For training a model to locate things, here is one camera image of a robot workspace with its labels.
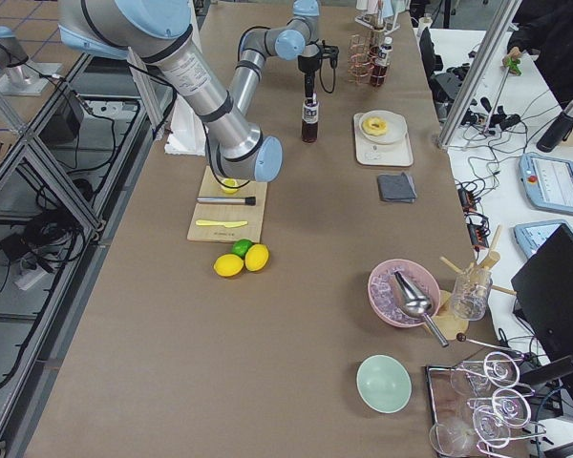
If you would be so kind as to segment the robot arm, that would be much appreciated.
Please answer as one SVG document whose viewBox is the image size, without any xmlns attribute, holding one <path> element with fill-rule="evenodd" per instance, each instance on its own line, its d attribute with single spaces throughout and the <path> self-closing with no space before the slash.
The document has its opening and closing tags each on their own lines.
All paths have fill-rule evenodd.
<svg viewBox="0 0 573 458">
<path fill-rule="evenodd" d="M 63 1 L 59 30 L 67 46 L 105 58 L 135 52 L 157 67 L 181 95 L 217 145 L 206 154 L 222 177 L 269 182 L 278 176 L 283 148 L 244 115 L 270 56 L 297 59 L 307 75 L 320 56 L 320 6 L 297 1 L 281 27 L 250 31 L 239 47 L 240 60 L 229 87 L 212 72 L 193 40 L 192 9 L 186 1 Z"/>
</svg>

